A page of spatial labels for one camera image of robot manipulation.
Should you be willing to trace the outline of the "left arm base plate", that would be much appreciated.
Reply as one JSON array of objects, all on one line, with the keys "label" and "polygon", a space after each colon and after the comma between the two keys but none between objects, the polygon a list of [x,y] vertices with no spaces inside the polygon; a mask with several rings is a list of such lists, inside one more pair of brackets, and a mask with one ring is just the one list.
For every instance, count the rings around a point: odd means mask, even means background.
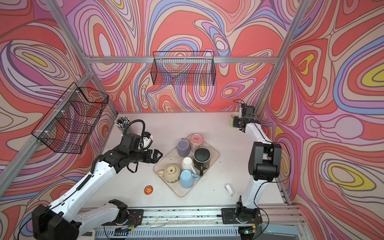
[{"label": "left arm base plate", "polygon": [[128,209],[126,218],[123,222],[116,221],[105,223],[104,226],[121,226],[121,227],[137,227],[142,224],[144,210],[143,209]]}]

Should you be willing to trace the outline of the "light green mug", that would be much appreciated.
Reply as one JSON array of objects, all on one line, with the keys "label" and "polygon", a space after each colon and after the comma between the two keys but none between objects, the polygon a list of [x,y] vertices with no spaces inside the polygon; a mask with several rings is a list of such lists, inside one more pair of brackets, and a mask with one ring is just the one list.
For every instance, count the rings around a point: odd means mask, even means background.
[{"label": "light green mug", "polygon": [[240,119],[239,113],[232,113],[231,119],[230,119],[230,126],[233,128],[239,128],[239,119]]}]

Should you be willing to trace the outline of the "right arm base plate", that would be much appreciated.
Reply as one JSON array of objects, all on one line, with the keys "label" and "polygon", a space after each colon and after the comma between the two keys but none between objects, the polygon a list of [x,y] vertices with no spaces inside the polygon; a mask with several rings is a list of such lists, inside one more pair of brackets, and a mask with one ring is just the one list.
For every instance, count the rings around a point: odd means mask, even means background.
[{"label": "right arm base plate", "polygon": [[234,224],[256,224],[259,225],[263,222],[260,209],[241,209],[236,208],[222,208],[219,216],[226,225]]}]

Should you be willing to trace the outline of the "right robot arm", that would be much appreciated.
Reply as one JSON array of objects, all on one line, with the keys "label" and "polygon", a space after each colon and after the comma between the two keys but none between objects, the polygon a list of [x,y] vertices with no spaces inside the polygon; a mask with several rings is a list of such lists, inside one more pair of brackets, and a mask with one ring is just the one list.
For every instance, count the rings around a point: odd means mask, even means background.
[{"label": "right robot arm", "polygon": [[280,175],[282,147],[270,140],[254,116],[255,107],[240,103],[240,113],[233,119],[233,127],[251,137],[252,150],[248,163],[251,176],[246,191],[236,203],[236,220],[246,224],[259,218],[258,203],[268,183]]}]

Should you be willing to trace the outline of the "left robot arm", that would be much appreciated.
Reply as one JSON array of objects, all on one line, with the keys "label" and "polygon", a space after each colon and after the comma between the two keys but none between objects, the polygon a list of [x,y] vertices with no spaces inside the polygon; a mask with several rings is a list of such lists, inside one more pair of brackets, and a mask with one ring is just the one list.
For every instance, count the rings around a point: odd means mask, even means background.
[{"label": "left robot arm", "polygon": [[39,205],[32,212],[33,236],[37,240],[76,240],[84,233],[106,223],[126,225],[128,206],[113,199],[101,207],[79,214],[83,205],[110,179],[130,164],[156,164],[163,154],[151,150],[153,137],[123,134],[119,145],[97,156],[91,170],[70,190],[48,206]]}]

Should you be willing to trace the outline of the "cream round mug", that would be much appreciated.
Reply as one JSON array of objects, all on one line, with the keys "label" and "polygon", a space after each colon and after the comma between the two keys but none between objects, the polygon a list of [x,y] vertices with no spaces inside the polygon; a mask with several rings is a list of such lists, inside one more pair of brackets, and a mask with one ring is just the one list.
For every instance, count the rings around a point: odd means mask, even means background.
[{"label": "cream round mug", "polygon": [[181,169],[174,164],[168,165],[163,170],[157,172],[157,175],[163,178],[167,183],[175,183],[179,180]]}]

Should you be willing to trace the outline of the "black mug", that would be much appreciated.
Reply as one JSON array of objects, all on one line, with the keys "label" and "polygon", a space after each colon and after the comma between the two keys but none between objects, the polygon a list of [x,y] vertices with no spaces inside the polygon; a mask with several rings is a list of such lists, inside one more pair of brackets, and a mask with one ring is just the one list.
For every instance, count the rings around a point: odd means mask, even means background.
[{"label": "black mug", "polygon": [[211,152],[204,147],[197,148],[194,152],[194,167],[198,171],[200,177],[203,176],[210,166]]}]

